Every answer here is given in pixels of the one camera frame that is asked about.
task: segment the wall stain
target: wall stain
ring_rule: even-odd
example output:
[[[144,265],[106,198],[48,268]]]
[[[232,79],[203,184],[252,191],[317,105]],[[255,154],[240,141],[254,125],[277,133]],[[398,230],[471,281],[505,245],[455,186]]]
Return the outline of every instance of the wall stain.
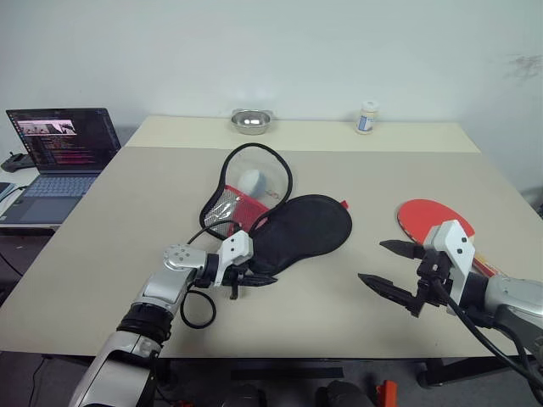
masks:
[[[526,82],[543,72],[543,55],[512,55],[508,64],[512,66],[512,70],[508,72],[506,78],[517,78],[522,82]]]

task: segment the floor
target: floor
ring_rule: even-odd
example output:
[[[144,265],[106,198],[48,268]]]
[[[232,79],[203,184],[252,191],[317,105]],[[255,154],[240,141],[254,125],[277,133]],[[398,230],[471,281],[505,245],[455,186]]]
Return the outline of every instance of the floor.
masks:
[[[20,271],[24,272],[42,247],[47,237],[0,237],[0,252]],[[0,260],[0,282],[16,282],[14,274]],[[29,404],[32,374],[40,365],[39,354],[0,354],[0,406],[49,407],[67,405],[85,366],[67,360],[46,360],[36,374],[36,390]],[[232,371],[248,368],[307,368],[341,367],[342,380],[366,388],[384,379],[399,386],[399,405],[402,407],[530,407],[538,405],[526,382],[511,371],[481,377],[468,382],[426,390],[418,386],[416,374],[423,366],[412,361],[247,361],[247,360],[179,360],[172,363],[176,380],[163,387],[163,394],[171,400],[187,400],[196,407],[219,406],[228,392],[246,381],[234,381]],[[266,392],[271,407],[311,406],[315,391],[333,379],[288,379],[250,381]],[[155,406],[168,403],[157,399]]]

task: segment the ping pong paddle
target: ping pong paddle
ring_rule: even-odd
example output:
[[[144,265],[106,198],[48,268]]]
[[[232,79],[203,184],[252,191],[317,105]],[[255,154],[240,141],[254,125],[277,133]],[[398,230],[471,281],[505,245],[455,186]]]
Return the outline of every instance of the ping pong paddle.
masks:
[[[419,244],[424,243],[432,226],[441,225],[453,219],[460,222],[467,237],[473,241],[475,230],[469,222],[442,203],[430,199],[413,199],[403,203],[398,210],[398,222],[401,228],[411,240]],[[487,277],[503,274],[477,252],[473,256],[473,265]]]

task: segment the laptop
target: laptop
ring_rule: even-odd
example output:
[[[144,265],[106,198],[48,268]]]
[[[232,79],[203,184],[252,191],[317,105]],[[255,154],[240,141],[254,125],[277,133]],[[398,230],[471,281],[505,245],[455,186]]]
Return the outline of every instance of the laptop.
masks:
[[[59,226],[120,149],[107,109],[6,110],[40,175],[0,226]]]

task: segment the laptop screen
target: laptop screen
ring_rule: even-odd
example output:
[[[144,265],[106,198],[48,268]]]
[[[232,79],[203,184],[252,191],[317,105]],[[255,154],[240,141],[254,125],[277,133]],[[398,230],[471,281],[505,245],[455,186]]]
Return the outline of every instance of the laptop screen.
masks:
[[[6,113],[40,172],[97,172],[120,148],[107,109]]]

